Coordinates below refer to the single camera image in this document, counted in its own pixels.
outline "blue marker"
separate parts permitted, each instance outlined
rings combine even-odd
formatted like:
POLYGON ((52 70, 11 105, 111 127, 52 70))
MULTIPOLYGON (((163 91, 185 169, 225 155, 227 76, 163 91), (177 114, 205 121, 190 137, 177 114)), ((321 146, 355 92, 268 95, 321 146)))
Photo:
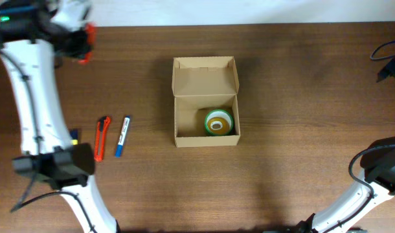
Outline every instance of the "blue marker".
POLYGON ((124 123, 122 125, 120 139, 118 140, 117 150, 115 151, 115 157, 116 158, 120 158, 121 157, 122 147, 124 145, 124 139, 126 139, 126 134, 127 134, 127 130, 128 130, 129 124, 130 124, 130 117, 126 116, 124 118, 124 123))

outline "open cardboard box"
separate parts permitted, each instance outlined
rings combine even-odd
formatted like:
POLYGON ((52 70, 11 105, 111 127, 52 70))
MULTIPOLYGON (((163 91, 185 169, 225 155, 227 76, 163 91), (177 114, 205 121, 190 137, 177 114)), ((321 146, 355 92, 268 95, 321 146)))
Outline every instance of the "open cardboard box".
POLYGON ((241 137, 238 101, 238 73, 230 57, 175 58, 174 137, 176 146, 235 146, 241 137), (227 136, 208 136, 205 117, 214 109, 229 112, 234 127, 227 136))

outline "white wall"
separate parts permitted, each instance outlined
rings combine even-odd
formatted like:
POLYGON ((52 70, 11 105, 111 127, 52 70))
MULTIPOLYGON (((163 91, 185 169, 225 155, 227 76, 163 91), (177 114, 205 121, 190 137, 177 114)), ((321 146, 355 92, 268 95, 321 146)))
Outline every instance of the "white wall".
POLYGON ((395 0, 93 0, 98 26, 395 21, 395 0))

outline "box cutter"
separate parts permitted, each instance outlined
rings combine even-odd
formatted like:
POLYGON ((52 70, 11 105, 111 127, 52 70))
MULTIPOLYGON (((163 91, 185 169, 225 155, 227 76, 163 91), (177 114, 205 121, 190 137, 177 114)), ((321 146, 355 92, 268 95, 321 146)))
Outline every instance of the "box cutter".
POLYGON ((95 154, 94 160, 100 162, 104 159, 104 146, 106 142, 106 133, 111 119, 109 116, 103 116, 98 120, 95 135, 95 154))

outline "green tape roll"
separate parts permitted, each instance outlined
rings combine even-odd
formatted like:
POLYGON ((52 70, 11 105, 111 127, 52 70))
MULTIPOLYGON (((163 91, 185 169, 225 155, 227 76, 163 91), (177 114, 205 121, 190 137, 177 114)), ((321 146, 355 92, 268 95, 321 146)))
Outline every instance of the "green tape roll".
POLYGON ((208 113, 205 119, 205 129, 209 135, 225 136, 234 127, 234 119, 225 110, 215 109, 208 113))

